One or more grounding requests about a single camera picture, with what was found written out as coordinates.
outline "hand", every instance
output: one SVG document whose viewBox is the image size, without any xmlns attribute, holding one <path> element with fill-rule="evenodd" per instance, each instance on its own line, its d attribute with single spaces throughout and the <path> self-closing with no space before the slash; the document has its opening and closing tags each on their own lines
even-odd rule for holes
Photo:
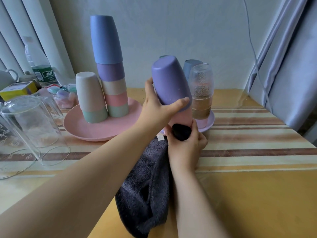
<svg viewBox="0 0 317 238">
<path fill-rule="evenodd" d="M 189 98 L 185 97 L 170 105 L 162 105 L 154 91 L 152 78 L 145 82 L 145 93 L 146 98 L 136 124 L 140 128 L 146 129 L 153 136 L 160 132 L 168 124 L 172 116 L 189 102 Z"/>
<path fill-rule="evenodd" d="M 196 120 L 193 119 L 192 133 L 185 141 L 179 141 L 173 136 L 172 128 L 164 129 L 168 140 L 168 157 L 173 175 L 179 172 L 195 172 L 200 152 L 206 147 L 206 137 L 198 131 Z"/>
</svg>

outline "white teapot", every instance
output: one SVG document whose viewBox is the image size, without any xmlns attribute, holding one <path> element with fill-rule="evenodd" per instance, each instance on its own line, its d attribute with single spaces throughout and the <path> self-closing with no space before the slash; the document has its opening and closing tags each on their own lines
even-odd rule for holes
<svg viewBox="0 0 317 238">
<path fill-rule="evenodd" d="M 9 71 L 13 72 L 15 77 L 12 77 Z M 12 69 L 7 69 L 6 71 L 0 70 L 0 91 L 18 81 L 18 78 L 18 73 Z"/>
</svg>

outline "white wall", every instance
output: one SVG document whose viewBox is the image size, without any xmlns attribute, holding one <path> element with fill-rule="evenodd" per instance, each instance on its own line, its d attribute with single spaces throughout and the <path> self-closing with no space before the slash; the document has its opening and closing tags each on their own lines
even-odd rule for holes
<svg viewBox="0 0 317 238">
<path fill-rule="evenodd" d="M 260 52 L 284 0 L 246 0 Z M 254 65 L 242 0 L 50 0 L 75 73 L 97 72 L 90 15 L 113 16 L 128 87 L 143 87 L 161 55 L 212 65 L 216 88 L 244 88 Z"/>
</svg>

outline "towel tag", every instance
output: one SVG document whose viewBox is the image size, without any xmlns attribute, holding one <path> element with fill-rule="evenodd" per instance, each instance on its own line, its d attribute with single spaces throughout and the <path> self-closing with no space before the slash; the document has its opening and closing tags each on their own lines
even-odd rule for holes
<svg viewBox="0 0 317 238">
<path fill-rule="evenodd" d="M 164 140 L 164 135 L 157 135 L 158 141 Z"/>
</svg>

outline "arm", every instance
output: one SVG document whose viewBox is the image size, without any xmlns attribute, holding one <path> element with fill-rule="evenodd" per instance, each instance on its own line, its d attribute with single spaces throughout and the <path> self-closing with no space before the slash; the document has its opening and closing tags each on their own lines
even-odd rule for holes
<svg viewBox="0 0 317 238">
<path fill-rule="evenodd" d="M 0 215 L 2 238 L 86 238 L 145 147 L 189 101 L 163 106 L 153 81 L 137 123 L 31 192 Z"/>
<path fill-rule="evenodd" d="M 176 222 L 179 238 L 228 237 L 195 175 L 200 151 L 207 145 L 193 120 L 190 137 L 181 142 L 174 138 L 171 128 L 165 128 L 168 156 L 174 178 Z"/>
</svg>

